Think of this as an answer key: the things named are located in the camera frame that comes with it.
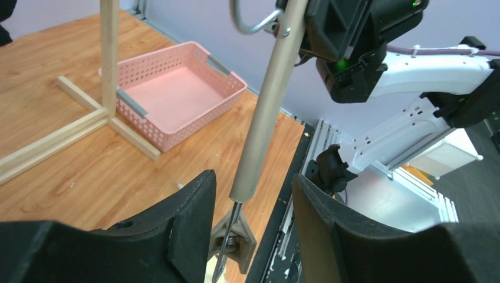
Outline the cream underwear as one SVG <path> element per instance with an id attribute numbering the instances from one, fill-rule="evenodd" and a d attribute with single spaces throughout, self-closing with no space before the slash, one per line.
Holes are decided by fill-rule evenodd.
<path id="1" fill-rule="evenodd" d="M 215 273 L 217 261 L 218 261 L 218 254 L 214 255 L 213 257 L 211 257 L 210 260 L 208 260 L 208 262 L 206 264 L 204 283 L 212 283 L 212 277 Z M 225 277 L 225 271 L 223 271 L 222 275 L 217 280 L 217 283 L 227 283 L 227 280 Z"/>

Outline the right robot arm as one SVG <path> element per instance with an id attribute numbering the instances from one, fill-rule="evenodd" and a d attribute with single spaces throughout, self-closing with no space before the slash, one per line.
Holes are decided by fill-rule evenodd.
<path id="1" fill-rule="evenodd" d="M 416 93 L 410 104 L 368 133 L 332 144 L 308 175 L 328 195 L 345 190 L 376 160 L 425 137 L 473 126 L 499 109 L 499 54 L 475 37 L 451 48 L 396 48 L 389 42 L 415 28 L 428 1 L 310 1 L 301 62 L 316 59 L 336 103 L 365 103 Z"/>

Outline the beige hanger with cream underwear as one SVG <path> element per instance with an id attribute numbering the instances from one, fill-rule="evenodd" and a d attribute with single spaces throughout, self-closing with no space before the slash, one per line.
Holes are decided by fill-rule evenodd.
<path id="1" fill-rule="evenodd" d="M 229 194 L 234 205 L 212 282 L 217 282 L 225 269 L 228 258 L 225 251 L 231 229 L 240 218 L 242 205 L 253 197 L 259 182 L 278 112 L 305 34 L 304 14 L 307 5 L 307 0 L 288 1 L 285 9 L 277 8 L 260 23 L 247 25 L 241 17 L 240 2 L 229 3 L 233 24 L 240 33 L 255 34 L 273 20 L 278 21 L 278 33 Z"/>

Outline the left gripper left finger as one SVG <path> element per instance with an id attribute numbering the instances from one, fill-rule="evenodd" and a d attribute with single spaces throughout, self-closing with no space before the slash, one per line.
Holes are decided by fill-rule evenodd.
<path id="1" fill-rule="evenodd" d="M 1 223 L 2 282 L 203 282 L 216 197 L 205 170 L 108 229 Z"/>

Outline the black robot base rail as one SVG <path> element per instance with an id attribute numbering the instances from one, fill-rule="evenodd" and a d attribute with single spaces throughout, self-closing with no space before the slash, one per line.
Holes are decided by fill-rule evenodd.
<path id="1" fill-rule="evenodd" d="M 314 126 L 305 124 L 245 282 L 303 282 L 291 200 L 292 178 L 307 165 L 314 132 Z"/>

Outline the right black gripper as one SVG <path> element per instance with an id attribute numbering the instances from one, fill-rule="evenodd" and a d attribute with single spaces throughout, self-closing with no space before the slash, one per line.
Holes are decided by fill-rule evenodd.
<path id="1" fill-rule="evenodd" d="M 341 61 L 416 27 L 428 1 L 309 1 L 301 56 Z"/>

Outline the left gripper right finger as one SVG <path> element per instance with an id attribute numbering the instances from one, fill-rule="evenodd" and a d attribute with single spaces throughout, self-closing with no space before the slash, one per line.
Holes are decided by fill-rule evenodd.
<path id="1" fill-rule="evenodd" d="M 498 282 L 499 225 L 440 223 L 403 231 L 292 180 L 305 282 Z"/>

